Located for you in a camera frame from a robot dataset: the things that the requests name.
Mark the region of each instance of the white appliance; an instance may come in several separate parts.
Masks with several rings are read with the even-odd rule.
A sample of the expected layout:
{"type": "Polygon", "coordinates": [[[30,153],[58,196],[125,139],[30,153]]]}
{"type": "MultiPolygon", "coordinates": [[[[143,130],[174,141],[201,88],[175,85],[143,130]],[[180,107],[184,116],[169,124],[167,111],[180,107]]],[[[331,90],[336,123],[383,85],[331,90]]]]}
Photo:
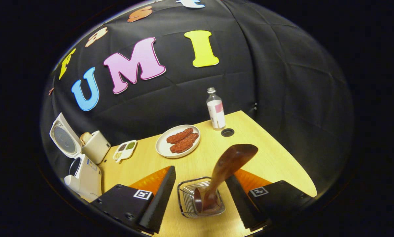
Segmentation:
{"type": "Polygon", "coordinates": [[[49,135],[66,156],[74,158],[69,175],[64,178],[65,184],[88,202],[102,195],[100,168],[86,154],[83,154],[80,138],[69,126],[62,113],[54,121],[49,135]]]}

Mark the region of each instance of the letter m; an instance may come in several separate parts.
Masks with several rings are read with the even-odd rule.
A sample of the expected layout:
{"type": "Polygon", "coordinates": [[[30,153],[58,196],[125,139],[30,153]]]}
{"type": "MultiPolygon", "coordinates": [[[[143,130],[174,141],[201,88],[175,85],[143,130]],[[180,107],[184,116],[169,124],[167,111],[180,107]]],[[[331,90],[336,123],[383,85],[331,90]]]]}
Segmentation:
{"type": "Polygon", "coordinates": [[[137,83],[138,65],[141,67],[140,78],[142,80],[152,79],[166,72],[165,66],[159,63],[154,52],[153,43],[155,40],[155,37],[150,37],[137,42],[132,50],[130,60],[122,54],[115,53],[103,62],[111,73],[115,94],[123,92],[128,87],[128,83],[122,80],[121,74],[132,84],[137,83]]]}

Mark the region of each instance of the water bottle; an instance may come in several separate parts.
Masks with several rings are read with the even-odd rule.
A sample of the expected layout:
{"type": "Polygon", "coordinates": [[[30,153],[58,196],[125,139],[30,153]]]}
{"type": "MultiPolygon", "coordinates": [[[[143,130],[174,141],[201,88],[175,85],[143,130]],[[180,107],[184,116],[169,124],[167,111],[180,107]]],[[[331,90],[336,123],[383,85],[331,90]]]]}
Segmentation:
{"type": "Polygon", "coordinates": [[[212,120],[212,126],[214,130],[222,130],[226,126],[224,121],[224,112],[222,99],[216,95],[214,87],[207,89],[209,98],[207,99],[207,108],[209,109],[210,119],[212,120]]]}

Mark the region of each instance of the wire basket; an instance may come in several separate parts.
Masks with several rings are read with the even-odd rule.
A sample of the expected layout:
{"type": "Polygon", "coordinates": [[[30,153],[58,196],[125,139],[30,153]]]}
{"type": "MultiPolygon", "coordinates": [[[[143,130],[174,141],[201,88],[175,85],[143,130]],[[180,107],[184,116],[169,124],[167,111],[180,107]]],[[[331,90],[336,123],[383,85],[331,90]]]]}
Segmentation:
{"type": "Polygon", "coordinates": [[[225,209],[224,203],[222,201],[222,197],[219,193],[219,190],[217,190],[217,195],[221,203],[221,208],[216,213],[213,213],[211,215],[207,215],[207,214],[202,215],[201,213],[197,212],[194,202],[194,190],[198,187],[209,186],[210,180],[211,177],[205,176],[192,180],[183,181],[178,184],[178,188],[177,188],[178,202],[179,202],[179,208],[181,209],[181,213],[183,216],[187,218],[195,219],[195,218],[202,218],[208,216],[217,216],[224,212],[225,209]]]}

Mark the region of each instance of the brown spatula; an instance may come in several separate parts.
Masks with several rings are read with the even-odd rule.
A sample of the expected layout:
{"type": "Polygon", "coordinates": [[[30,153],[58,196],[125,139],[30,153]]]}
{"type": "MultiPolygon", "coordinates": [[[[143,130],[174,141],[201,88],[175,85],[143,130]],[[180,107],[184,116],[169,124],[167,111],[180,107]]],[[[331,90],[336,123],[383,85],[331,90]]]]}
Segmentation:
{"type": "Polygon", "coordinates": [[[194,202],[199,213],[210,215],[220,208],[216,195],[218,186],[251,160],[257,151],[258,148],[252,144],[236,144],[222,154],[213,169],[210,185],[194,191],[194,202]]]}

